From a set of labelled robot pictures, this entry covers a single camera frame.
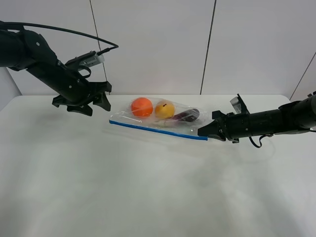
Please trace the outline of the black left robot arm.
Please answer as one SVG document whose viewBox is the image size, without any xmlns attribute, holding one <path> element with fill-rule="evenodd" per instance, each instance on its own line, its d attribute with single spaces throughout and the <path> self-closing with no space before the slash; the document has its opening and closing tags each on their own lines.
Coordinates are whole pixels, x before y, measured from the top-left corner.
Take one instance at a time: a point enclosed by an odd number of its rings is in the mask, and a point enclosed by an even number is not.
<svg viewBox="0 0 316 237">
<path fill-rule="evenodd" d="M 109 82 L 89 82 L 90 67 L 101 63 L 102 54 L 91 51 L 63 64 L 49 47 L 44 37 L 30 30 L 0 32 L 0 65 L 14 71 L 26 70 L 58 93 L 53 98 L 55 107 L 67 106 L 67 111 L 91 116 L 93 103 L 110 111 L 106 92 L 112 91 Z"/>
</svg>

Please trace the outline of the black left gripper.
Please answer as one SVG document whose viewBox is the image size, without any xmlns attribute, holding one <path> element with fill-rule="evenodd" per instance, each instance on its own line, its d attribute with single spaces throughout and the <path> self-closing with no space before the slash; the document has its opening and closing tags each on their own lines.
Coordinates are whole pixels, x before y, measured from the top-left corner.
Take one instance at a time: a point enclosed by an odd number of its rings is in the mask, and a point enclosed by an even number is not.
<svg viewBox="0 0 316 237">
<path fill-rule="evenodd" d="M 93 110 L 89 106 L 90 103 L 99 106 L 105 111 L 111 110 L 111 104 L 105 92 L 111 92 L 112 85 L 105 82 L 79 82 L 70 85 L 66 91 L 62 91 L 60 95 L 53 98 L 52 105 L 67 106 L 68 112 L 79 113 L 86 116 L 92 116 Z"/>
</svg>

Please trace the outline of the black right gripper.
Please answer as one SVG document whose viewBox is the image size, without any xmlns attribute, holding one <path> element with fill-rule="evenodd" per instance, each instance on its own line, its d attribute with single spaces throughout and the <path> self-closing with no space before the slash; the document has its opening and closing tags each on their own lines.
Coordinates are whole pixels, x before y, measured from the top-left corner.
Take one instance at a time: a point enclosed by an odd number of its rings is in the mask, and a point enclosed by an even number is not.
<svg viewBox="0 0 316 237">
<path fill-rule="evenodd" d="M 212 112 L 213 122 L 199 128 L 198 136 L 209 137 L 219 141 L 232 141 L 238 143 L 239 138 L 250 137 L 249 113 L 224 114 L 221 111 Z"/>
</svg>

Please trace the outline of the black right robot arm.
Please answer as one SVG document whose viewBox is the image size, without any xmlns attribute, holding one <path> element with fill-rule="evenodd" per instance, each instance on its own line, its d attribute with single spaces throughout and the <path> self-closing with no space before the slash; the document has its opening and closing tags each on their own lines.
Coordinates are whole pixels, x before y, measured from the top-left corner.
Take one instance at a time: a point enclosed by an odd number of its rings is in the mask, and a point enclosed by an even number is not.
<svg viewBox="0 0 316 237">
<path fill-rule="evenodd" d="M 300 134 L 311 132 L 316 125 L 316 94 L 309 94 L 302 101 L 294 101 L 278 109 L 250 113 L 240 95 L 231 100 L 235 113 L 224 114 L 213 111 L 213 121 L 197 130 L 200 137 L 229 140 L 238 143 L 240 138 L 248 137 L 256 147 L 252 137 L 272 137 L 281 134 Z"/>
</svg>

